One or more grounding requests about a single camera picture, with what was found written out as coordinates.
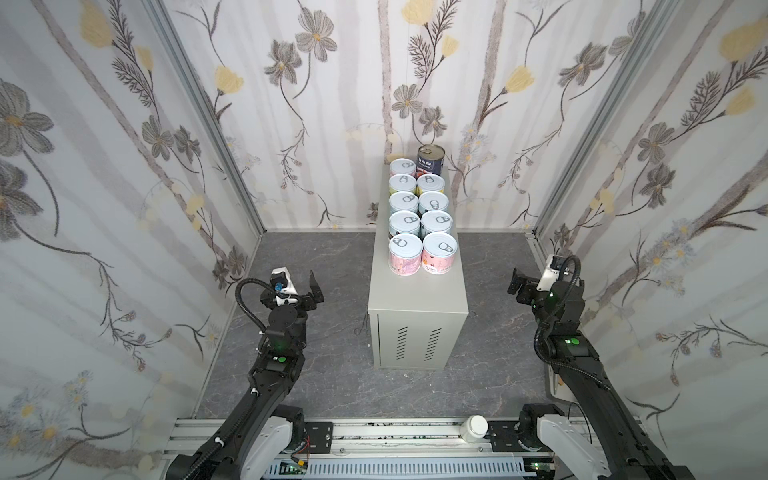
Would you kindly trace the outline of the blue red tomato can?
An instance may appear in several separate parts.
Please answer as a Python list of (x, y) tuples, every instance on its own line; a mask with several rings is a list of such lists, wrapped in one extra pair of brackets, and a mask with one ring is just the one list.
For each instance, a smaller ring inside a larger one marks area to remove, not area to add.
[(436, 144), (421, 145), (417, 152), (416, 177), (426, 174), (441, 176), (445, 150)]

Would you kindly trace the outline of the teal label can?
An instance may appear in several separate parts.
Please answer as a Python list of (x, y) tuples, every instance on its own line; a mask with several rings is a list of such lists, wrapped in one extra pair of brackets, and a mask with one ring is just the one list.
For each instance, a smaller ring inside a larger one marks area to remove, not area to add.
[(417, 213), (419, 208), (419, 197), (412, 192), (398, 191), (389, 197), (388, 204), (391, 214), (400, 211)]

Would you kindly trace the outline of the pink label can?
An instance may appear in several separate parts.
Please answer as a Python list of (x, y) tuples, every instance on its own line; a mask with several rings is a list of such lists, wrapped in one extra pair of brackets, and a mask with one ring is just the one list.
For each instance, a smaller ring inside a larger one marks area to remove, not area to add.
[(389, 265), (399, 276), (411, 276), (417, 273), (422, 262), (423, 243), (414, 234), (398, 234), (388, 242)]

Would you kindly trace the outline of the white dark can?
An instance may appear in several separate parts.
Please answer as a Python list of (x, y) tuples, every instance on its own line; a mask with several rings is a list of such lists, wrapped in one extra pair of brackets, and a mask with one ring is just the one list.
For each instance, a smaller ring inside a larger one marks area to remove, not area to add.
[(450, 233), (453, 227), (452, 216), (442, 210), (427, 211), (421, 216), (420, 237), (424, 239), (431, 233)]

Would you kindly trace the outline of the dark label can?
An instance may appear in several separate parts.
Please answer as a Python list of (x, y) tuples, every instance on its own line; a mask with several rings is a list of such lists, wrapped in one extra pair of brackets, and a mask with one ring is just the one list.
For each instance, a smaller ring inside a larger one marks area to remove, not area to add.
[(388, 219), (389, 237), (400, 234), (419, 235), (421, 229), (420, 217), (411, 211), (401, 210), (390, 215)]

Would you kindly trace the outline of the green label can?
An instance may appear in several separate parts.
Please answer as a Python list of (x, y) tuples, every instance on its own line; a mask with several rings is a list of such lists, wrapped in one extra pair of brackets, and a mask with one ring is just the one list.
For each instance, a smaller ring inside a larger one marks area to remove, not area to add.
[(395, 174), (388, 180), (389, 195), (398, 192), (413, 194), (417, 188), (417, 179), (409, 174)]

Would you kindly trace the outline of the yellow label can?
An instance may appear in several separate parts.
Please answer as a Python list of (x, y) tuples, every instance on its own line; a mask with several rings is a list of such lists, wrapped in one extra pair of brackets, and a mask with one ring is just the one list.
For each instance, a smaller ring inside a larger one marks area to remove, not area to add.
[(416, 193), (418, 196), (427, 192), (443, 193), (445, 190), (445, 180), (442, 176), (426, 173), (417, 178)]

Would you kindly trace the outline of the pink white can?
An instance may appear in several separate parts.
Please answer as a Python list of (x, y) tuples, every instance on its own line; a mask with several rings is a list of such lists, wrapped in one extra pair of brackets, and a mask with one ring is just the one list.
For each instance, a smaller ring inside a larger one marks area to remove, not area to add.
[(407, 158), (392, 160), (389, 164), (389, 175), (408, 175), (414, 177), (416, 175), (416, 163)]

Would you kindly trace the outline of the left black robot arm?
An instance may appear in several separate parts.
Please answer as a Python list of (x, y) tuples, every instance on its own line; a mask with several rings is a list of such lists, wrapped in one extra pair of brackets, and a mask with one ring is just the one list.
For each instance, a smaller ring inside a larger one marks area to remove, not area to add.
[(270, 278), (244, 278), (235, 287), (240, 310), (259, 329), (249, 386), (233, 411), (191, 455), (179, 454), (167, 479), (261, 479), (284, 452), (309, 447), (300, 407), (285, 405), (305, 363), (308, 313), (324, 302), (314, 273), (299, 294), (285, 268)]

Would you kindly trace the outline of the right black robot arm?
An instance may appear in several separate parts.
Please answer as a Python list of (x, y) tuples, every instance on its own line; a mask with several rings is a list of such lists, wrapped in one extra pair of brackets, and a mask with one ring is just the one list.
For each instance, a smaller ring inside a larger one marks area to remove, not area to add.
[(540, 277), (515, 270), (510, 295), (530, 307), (536, 321), (533, 349), (571, 391), (598, 442), (579, 436), (562, 413), (527, 406), (518, 423), (524, 445), (548, 447), (577, 479), (690, 479), (632, 416), (610, 382), (596, 349), (581, 331), (586, 302), (581, 262), (550, 256)]

